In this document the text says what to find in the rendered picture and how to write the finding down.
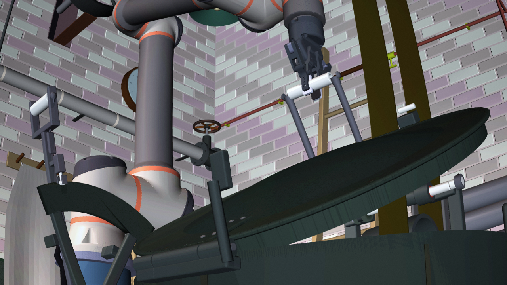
green lamp shade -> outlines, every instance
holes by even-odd
[[[238,21],[238,17],[224,10],[201,10],[191,12],[190,17],[196,22],[207,26],[225,26]]]

white cylinder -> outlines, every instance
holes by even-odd
[[[375,215],[376,213],[379,213],[379,209],[376,209],[376,210],[375,210],[375,211],[373,211],[373,212],[369,212],[367,215],[369,215],[369,216],[373,216],[373,215]]]
[[[32,107],[30,107],[30,113],[34,116],[40,115],[45,109],[49,107],[48,95],[45,94],[39,100],[37,100]]]
[[[328,72],[321,76],[317,76],[313,79],[310,79],[310,81],[308,81],[308,85],[313,90],[324,88],[332,84],[331,77],[333,76],[331,75],[331,73]],[[301,89],[301,84],[287,89],[287,96],[292,100],[303,96],[303,89]]]
[[[454,185],[454,180],[447,181],[447,182],[444,182],[444,183],[440,183],[440,184],[435,185],[435,186],[431,186],[429,188],[429,194],[431,196],[435,196],[435,195],[438,195],[440,193],[444,193],[444,192],[450,191],[452,189],[456,189],[456,186]]]
[[[412,103],[412,104],[406,105],[405,107],[399,108],[398,114],[403,114],[403,113],[411,111],[413,109],[415,109],[415,103]]]

round dark green lid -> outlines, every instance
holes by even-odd
[[[238,16],[224,10],[201,10],[189,14],[194,21],[207,26],[225,26],[238,21]]]
[[[489,110],[434,117],[303,161],[223,199],[238,248],[294,243],[343,225],[428,183],[484,141]],[[214,240],[211,205],[137,242],[138,255]]]

